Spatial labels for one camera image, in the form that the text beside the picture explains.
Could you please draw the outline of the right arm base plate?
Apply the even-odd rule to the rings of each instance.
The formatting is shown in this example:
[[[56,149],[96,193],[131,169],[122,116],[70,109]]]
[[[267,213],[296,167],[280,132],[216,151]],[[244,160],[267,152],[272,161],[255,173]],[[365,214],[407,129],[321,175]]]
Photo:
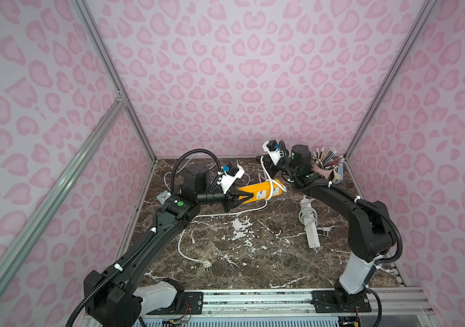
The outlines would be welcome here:
[[[343,289],[311,292],[316,313],[370,313],[370,302],[365,291],[347,294]]]

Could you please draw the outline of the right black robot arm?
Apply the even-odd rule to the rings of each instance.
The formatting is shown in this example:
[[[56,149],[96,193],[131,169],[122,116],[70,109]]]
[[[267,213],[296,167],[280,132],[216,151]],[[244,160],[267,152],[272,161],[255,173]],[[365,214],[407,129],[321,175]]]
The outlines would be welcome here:
[[[283,141],[270,140],[262,148],[271,160],[267,168],[270,177],[282,174],[295,191],[320,200],[347,220],[351,256],[334,290],[345,298],[365,294],[377,267],[394,263],[403,254],[403,240],[387,206],[352,196],[315,171],[306,145],[287,149]]]

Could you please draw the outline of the bundle of pencils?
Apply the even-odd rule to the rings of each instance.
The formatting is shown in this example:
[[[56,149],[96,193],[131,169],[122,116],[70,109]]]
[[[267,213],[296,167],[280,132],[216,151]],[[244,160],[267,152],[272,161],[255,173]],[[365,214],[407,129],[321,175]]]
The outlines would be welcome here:
[[[326,149],[325,147],[314,150],[312,152],[312,158],[316,167],[323,170],[336,170],[346,160],[343,155],[337,155],[337,150],[335,148]]]

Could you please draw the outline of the pink pencil cup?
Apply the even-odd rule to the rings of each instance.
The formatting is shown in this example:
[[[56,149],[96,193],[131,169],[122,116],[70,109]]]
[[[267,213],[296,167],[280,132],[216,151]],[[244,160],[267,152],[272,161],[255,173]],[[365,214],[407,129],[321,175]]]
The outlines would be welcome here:
[[[327,179],[334,184],[340,184],[343,181],[343,171],[341,168],[335,168],[327,172]]]

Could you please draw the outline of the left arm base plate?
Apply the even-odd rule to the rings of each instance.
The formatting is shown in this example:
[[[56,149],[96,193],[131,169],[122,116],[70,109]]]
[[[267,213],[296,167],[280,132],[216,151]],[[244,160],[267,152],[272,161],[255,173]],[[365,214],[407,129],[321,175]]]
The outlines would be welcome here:
[[[176,296],[173,304],[167,308],[156,309],[148,313],[148,316],[179,315],[190,313],[191,315],[201,315],[203,311],[204,294],[202,292],[184,292]]]

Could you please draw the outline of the white power strip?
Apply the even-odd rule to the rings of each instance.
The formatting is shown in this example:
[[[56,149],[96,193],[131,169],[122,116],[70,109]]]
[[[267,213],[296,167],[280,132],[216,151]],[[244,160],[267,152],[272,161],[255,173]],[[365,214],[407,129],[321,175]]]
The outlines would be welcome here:
[[[318,235],[318,213],[312,206],[313,199],[303,196],[300,201],[299,221],[303,224],[307,237],[307,243],[310,249],[321,248],[321,242]]]

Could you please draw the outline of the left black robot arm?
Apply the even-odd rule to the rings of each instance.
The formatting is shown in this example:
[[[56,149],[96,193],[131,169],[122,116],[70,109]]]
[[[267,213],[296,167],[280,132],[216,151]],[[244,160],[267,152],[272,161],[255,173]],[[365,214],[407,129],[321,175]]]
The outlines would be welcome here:
[[[183,185],[175,185],[179,165],[191,155],[209,155],[218,173],[210,178],[206,166],[193,165],[183,175]],[[138,285],[148,268],[167,245],[181,234],[208,204],[222,204],[229,212],[249,200],[251,193],[236,188],[236,180],[245,170],[239,164],[222,165],[218,157],[206,149],[194,149],[183,154],[171,171],[170,192],[156,211],[149,230],[127,252],[103,272],[92,271],[86,276],[84,299],[70,314],[66,325],[73,326],[81,312],[87,313],[102,326],[134,326],[147,313],[167,309],[172,313],[183,306],[185,289],[177,281],[164,279],[151,286],[144,295],[137,295]]]

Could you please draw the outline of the blue beige pencil sharpener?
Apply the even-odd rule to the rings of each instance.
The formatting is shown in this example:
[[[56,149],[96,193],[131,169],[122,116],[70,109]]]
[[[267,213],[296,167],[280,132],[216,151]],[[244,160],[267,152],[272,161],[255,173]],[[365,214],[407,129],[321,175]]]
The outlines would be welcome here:
[[[344,163],[339,163],[333,170],[332,182],[334,184],[340,184],[344,180]]]

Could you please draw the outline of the small green alarm clock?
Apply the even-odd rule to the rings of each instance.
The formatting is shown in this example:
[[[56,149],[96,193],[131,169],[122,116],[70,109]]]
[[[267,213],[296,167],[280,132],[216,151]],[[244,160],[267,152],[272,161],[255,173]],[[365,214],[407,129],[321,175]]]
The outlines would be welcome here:
[[[161,205],[163,205],[170,197],[171,193],[169,191],[163,191],[162,193],[156,196],[156,199],[157,201],[159,201]]]

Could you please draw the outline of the orange power strip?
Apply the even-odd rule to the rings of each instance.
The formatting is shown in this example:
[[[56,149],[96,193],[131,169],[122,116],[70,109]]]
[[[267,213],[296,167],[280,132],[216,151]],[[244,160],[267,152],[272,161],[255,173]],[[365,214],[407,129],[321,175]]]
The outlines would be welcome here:
[[[251,202],[258,202],[261,200],[268,200],[270,199],[270,189],[272,187],[272,198],[280,196],[283,193],[283,189],[281,188],[281,183],[279,180],[273,180],[273,182],[267,180],[263,183],[257,183],[252,185],[247,185],[244,187],[240,187],[239,191],[252,193],[253,197],[246,201],[246,203]]]

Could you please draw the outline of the aluminium front rail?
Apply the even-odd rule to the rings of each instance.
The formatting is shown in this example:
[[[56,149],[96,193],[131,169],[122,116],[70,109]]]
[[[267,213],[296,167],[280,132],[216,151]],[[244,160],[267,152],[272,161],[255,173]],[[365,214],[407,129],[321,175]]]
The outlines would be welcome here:
[[[135,293],[144,295],[151,286]],[[378,287],[367,294],[370,313],[316,313],[314,289],[185,290],[204,294],[201,315],[148,316],[134,326],[438,326],[419,287]]]

